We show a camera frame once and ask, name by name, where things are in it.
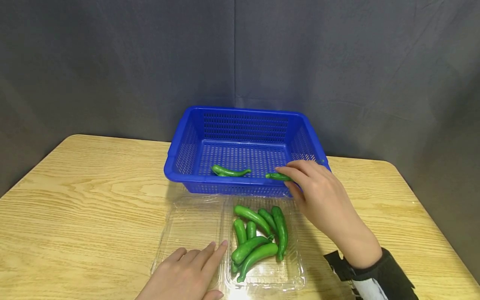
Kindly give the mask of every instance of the hand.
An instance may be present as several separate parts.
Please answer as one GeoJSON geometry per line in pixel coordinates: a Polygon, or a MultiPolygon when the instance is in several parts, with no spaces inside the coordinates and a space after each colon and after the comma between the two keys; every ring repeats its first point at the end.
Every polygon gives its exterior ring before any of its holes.
{"type": "Polygon", "coordinates": [[[179,248],[162,261],[136,300],[218,300],[219,290],[207,292],[222,257],[227,251],[223,241],[215,251],[215,242],[205,249],[179,248]]]}
{"type": "Polygon", "coordinates": [[[340,181],[313,160],[295,160],[277,172],[292,178],[285,181],[295,203],[307,219],[328,236],[355,268],[364,269],[382,257],[375,235],[363,223],[340,181]]]}

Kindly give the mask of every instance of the green chili pepper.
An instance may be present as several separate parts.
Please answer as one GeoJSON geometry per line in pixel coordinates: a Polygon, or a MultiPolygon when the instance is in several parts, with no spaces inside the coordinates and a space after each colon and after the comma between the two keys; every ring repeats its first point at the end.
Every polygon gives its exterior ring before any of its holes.
{"type": "Polygon", "coordinates": [[[282,210],[278,206],[272,207],[272,216],[273,220],[275,221],[276,227],[278,229],[278,254],[277,258],[279,261],[283,260],[283,254],[285,254],[285,250],[287,249],[288,243],[288,231],[287,231],[287,224],[285,223],[285,216],[283,215],[282,210]]]}
{"type": "Polygon", "coordinates": [[[232,252],[232,260],[237,265],[241,264],[245,257],[252,252],[256,247],[270,243],[270,240],[266,237],[256,237],[246,241],[239,246],[234,252],[232,252]]]}
{"type": "Polygon", "coordinates": [[[232,171],[224,167],[221,167],[219,165],[213,165],[212,171],[218,176],[228,176],[228,177],[242,177],[243,175],[252,172],[252,170],[250,169],[246,169],[241,172],[236,172],[236,171],[232,171]]]}
{"type": "Polygon", "coordinates": [[[247,241],[247,231],[245,231],[245,226],[241,219],[236,219],[233,222],[233,228],[237,234],[237,244],[240,246],[247,241]]]}
{"type": "Polygon", "coordinates": [[[281,180],[281,181],[293,181],[292,178],[282,173],[266,173],[265,178],[281,180]]]}
{"type": "Polygon", "coordinates": [[[257,236],[257,224],[253,221],[247,222],[247,240],[251,240],[257,236]]]}
{"type": "Polygon", "coordinates": [[[233,209],[236,215],[244,217],[245,219],[248,219],[250,221],[255,222],[261,229],[265,231],[269,239],[273,239],[272,231],[270,230],[270,226],[268,225],[267,221],[265,221],[264,218],[262,218],[261,215],[258,213],[254,212],[253,210],[241,206],[241,205],[236,205],[235,208],[233,209]]]}
{"type": "Polygon", "coordinates": [[[273,229],[274,232],[277,232],[275,221],[273,220],[272,215],[269,212],[267,212],[267,210],[260,208],[258,210],[258,214],[261,215],[262,218],[265,219],[265,221],[267,221],[268,225],[270,225],[270,227],[273,229]]]}
{"type": "Polygon", "coordinates": [[[240,276],[237,282],[243,282],[250,268],[259,260],[274,256],[278,252],[278,246],[274,243],[266,244],[254,250],[248,255],[240,267],[240,276]]]}
{"type": "Polygon", "coordinates": [[[236,274],[239,271],[239,267],[234,262],[230,263],[230,271],[232,272],[232,274],[236,274]]]}

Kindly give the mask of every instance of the finger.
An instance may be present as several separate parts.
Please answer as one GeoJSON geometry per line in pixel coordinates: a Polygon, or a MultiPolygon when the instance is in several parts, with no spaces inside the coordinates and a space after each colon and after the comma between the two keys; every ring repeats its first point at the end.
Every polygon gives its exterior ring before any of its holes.
{"type": "Polygon", "coordinates": [[[307,185],[307,183],[309,183],[312,180],[307,175],[302,173],[302,171],[300,171],[296,168],[277,167],[277,168],[275,168],[275,171],[277,171],[278,173],[285,174],[288,177],[292,178],[293,181],[298,183],[302,188],[304,188],[307,185]]]}
{"type": "Polygon", "coordinates": [[[205,249],[203,249],[197,257],[193,260],[193,264],[197,265],[200,269],[204,267],[207,260],[212,256],[215,251],[215,242],[211,242],[205,249]]]}
{"type": "Polygon", "coordinates": [[[284,183],[290,190],[290,193],[293,196],[293,200],[299,207],[300,211],[302,211],[303,207],[305,206],[305,196],[303,195],[303,192],[300,190],[298,185],[296,185],[294,182],[285,181],[284,183]]]}
{"type": "Polygon", "coordinates": [[[202,300],[220,300],[223,298],[223,293],[217,289],[208,291],[202,300]]]}
{"type": "Polygon", "coordinates": [[[185,248],[178,248],[169,257],[167,257],[164,262],[177,262],[182,258],[185,253],[187,253],[187,249],[185,248]]]}
{"type": "Polygon", "coordinates": [[[189,264],[192,262],[192,260],[194,260],[198,253],[200,253],[200,250],[197,249],[188,251],[187,254],[180,259],[180,262],[182,264],[189,264]]]}
{"type": "Polygon", "coordinates": [[[218,265],[222,261],[223,255],[225,255],[225,252],[227,251],[227,245],[228,242],[224,240],[205,263],[204,268],[202,269],[202,275],[206,281],[210,282],[210,280],[212,280],[215,271],[218,269],[218,265]]]}
{"type": "Polygon", "coordinates": [[[289,162],[287,164],[287,167],[298,169],[302,171],[302,173],[306,174],[308,177],[316,179],[318,178],[319,174],[316,167],[313,166],[312,162],[314,164],[317,164],[313,160],[294,160],[289,162]]]}

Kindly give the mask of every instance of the blue plastic basket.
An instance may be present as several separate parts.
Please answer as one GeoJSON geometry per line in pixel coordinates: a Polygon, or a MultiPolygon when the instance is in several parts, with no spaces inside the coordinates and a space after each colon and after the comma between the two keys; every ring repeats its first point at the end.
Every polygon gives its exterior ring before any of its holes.
{"type": "Polygon", "coordinates": [[[289,196],[282,181],[266,173],[296,159],[327,167],[317,135],[303,114],[240,108],[190,107],[177,127],[165,163],[165,176],[189,192],[289,196]],[[213,165],[244,177],[219,177],[213,165]]]}

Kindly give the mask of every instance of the clear plastic container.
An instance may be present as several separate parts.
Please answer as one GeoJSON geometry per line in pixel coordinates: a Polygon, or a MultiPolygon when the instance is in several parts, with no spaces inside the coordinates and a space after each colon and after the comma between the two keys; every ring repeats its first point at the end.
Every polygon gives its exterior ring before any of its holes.
{"type": "Polygon", "coordinates": [[[165,228],[160,237],[156,257],[152,263],[151,273],[177,248],[187,250],[203,249],[211,241],[221,243],[228,240],[227,253],[212,278],[209,289],[229,290],[256,289],[299,290],[306,284],[305,272],[297,250],[297,220],[295,206],[291,198],[241,197],[225,195],[202,195],[185,193],[172,202],[167,215],[165,228]],[[255,211],[272,206],[279,206],[288,227],[288,245],[284,260],[277,262],[275,257],[259,261],[248,272],[244,282],[238,283],[237,276],[230,272],[231,254],[237,247],[233,230],[236,216],[233,207],[237,204],[247,206],[255,211]]]}

